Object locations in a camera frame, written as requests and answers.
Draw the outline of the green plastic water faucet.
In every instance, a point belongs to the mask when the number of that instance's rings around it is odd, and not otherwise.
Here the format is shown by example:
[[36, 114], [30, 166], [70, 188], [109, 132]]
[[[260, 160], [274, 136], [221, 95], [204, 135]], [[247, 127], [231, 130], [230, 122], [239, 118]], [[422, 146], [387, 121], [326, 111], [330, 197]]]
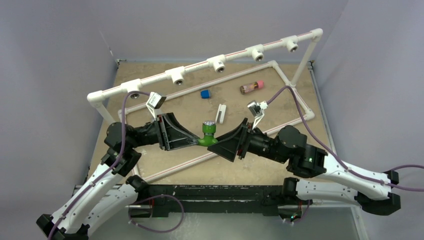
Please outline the green plastic water faucet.
[[214, 121], [204, 121], [202, 124], [203, 138], [198, 140], [198, 145], [202, 147], [208, 147], [216, 144], [218, 142], [218, 140], [215, 138], [216, 129], [217, 126]]

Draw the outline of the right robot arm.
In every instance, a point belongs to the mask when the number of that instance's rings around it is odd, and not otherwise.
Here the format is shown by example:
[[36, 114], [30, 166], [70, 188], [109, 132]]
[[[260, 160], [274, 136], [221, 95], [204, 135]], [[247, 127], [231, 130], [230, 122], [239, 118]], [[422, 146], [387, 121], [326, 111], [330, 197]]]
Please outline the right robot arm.
[[338, 161], [328, 151], [308, 144], [307, 136], [292, 125], [270, 137], [245, 119], [207, 149], [231, 162], [251, 153], [287, 164], [286, 170], [294, 176], [284, 179], [280, 196], [288, 204], [332, 200], [360, 206], [378, 216], [401, 209], [401, 198], [390, 186], [399, 183], [396, 171], [373, 172]]

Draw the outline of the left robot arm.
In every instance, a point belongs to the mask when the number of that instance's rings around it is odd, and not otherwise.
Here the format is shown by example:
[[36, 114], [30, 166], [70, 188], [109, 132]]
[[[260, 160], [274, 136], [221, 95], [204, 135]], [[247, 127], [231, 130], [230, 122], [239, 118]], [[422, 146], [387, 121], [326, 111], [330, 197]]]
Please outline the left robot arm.
[[121, 208], [148, 201], [150, 185], [138, 175], [128, 176], [142, 156], [136, 148], [158, 144], [172, 151], [196, 146], [199, 140], [173, 113], [159, 114], [139, 127], [111, 124], [104, 139], [107, 152], [91, 177], [60, 209], [41, 215], [36, 224], [49, 240], [87, 240], [101, 221]]

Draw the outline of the white plastic clip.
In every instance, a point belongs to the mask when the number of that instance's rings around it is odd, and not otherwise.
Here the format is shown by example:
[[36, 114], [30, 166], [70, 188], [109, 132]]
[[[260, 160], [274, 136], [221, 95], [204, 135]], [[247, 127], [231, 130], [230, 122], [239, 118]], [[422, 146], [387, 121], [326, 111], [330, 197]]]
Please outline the white plastic clip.
[[215, 123], [216, 124], [223, 124], [225, 119], [225, 113], [226, 113], [227, 106], [225, 104], [219, 104], [216, 117], [215, 117]]

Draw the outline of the blue grey small block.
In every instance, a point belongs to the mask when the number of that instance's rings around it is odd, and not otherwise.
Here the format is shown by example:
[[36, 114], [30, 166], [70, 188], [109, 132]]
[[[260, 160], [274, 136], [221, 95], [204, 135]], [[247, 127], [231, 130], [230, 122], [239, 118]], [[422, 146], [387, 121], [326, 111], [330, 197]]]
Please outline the blue grey small block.
[[212, 97], [212, 95], [211, 95], [211, 91], [210, 91], [210, 90], [202, 90], [202, 91], [200, 92], [200, 97], [201, 97], [202, 99], [210, 99], [210, 98]]

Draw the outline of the pink capped small bottle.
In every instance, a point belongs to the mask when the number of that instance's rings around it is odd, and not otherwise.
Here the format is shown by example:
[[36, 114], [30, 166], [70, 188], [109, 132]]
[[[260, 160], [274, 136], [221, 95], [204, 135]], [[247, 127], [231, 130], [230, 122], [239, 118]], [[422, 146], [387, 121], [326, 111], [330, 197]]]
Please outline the pink capped small bottle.
[[262, 80], [258, 80], [258, 81], [252, 82], [252, 83], [241, 85], [239, 87], [239, 90], [240, 90], [240, 93], [242, 95], [245, 95], [245, 94], [251, 93], [253, 91], [262, 89], [264, 87], [264, 85], [265, 84]]

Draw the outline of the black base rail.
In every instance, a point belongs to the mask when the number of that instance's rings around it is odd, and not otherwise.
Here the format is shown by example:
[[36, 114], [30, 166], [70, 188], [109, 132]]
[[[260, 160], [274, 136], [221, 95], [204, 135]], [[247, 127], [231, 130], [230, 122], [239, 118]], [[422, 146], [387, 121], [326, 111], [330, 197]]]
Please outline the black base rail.
[[170, 213], [262, 214], [281, 216], [281, 206], [306, 207], [295, 190], [283, 185], [170, 185], [151, 184], [136, 197], [137, 205], [152, 210], [154, 218]]

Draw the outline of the white PVC pipe frame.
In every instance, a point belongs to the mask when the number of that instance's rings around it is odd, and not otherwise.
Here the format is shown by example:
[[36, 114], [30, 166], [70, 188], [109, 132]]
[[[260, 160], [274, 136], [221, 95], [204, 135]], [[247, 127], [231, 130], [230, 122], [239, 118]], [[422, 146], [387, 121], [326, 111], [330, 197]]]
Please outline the white PVC pipe frame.
[[[104, 140], [113, 122], [133, 127], [151, 122], [146, 108], [148, 93], [166, 96], [162, 113], [174, 113], [178, 122], [202, 138], [202, 124], [216, 118], [219, 104], [226, 105], [223, 124], [215, 136], [234, 130], [243, 119], [254, 121], [247, 105], [269, 101], [257, 128], [270, 137], [287, 125], [302, 134], [308, 128], [328, 143], [320, 106], [307, 63], [321, 41], [323, 31], [314, 29], [271, 43], [257, 44], [233, 53], [218, 54], [196, 63], [145, 63], [122, 61], [114, 86], [89, 94], [104, 120], [98, 134], [88, 176], [91, 177], [108, 146]], [[241, 94], [242, 85], [263, 81], [264, 87]], [[211, 98], [200, 92], [210, 90]], [[302, 124], [305, 117], [307, 126]], [[230, 162], [204, 146], [162, 150], [158, 144], [136, 148], [141, 158], [129, 172], [151, 184], [167, 185], [281, 185], [292, 174], [286, 163], [247, 153]]]

